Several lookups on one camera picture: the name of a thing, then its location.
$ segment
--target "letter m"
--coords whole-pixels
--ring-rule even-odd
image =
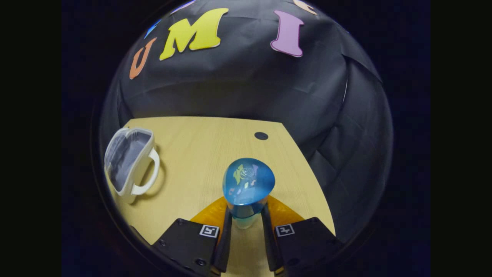
[[[183,52],[194,34],[196,35],[189,45],[190,50],[217,47],[220,44],[220,38],[217,37],[218,23],[222,15],[228,11],[228,8],[209,10],[193,25],[190,25],[186,18],[174,23],[169,27],[169,36],[159,59],[162,61],[174,55],[174,41],[178,51]]]

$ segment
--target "wooden table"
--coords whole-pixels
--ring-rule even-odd
[[[160,169],[156,183],[133,204],[113,199],[129,225],[153,244],[176,218],[191,219],[222,194],[225,170],[239,158],[267,164],[276,179],[271,195],[300,216],[317,216],[335,227],[316,177],[281,123],[218,117],[153,117],[130,120],[125,127],[154,132]],[[267,140],[254,134],[264,132]],[[142,183],[151,175],[150,166]],[[261,219],[246,230],[232,226],[231,250],[223,276],[272,276],[268,270]]]

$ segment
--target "black hole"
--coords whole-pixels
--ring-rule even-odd
[[[206,261],[204,261],[204,260],[202,260],[202,259],[196,259],[196,260],[195,260],[195,263],[196,263],[197,265],[201,266],[201,267],[204,267],[204,266],[206,266],[206,265],[207,265],[207,262],[206,262]]]
[[[263,132],[256,132],[254,133],[255,138],[261,139],[261,140],[266,140],[268,139],[268,135],[263,133]]]
[[[295,266],[299,263],[299,259],[297,258],[293,258],[293,259],[290,259],[288,262],[287,262],[287,265],[288,266]]]

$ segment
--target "white mug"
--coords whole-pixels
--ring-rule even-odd
[[[160,159],[154,149],[154,134],[142,128],[119,129],[106,148],[104,169],[116,193],[127,203],[147,192],[159,173]],[[139,186],[150,163],[154,172],[149,181]]]

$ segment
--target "translucent blue cup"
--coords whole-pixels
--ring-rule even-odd
[[[241,229],[253,224],[275,186],[272,170],[252,158],[234,161],[224,174],[222,190],[237,226]]]

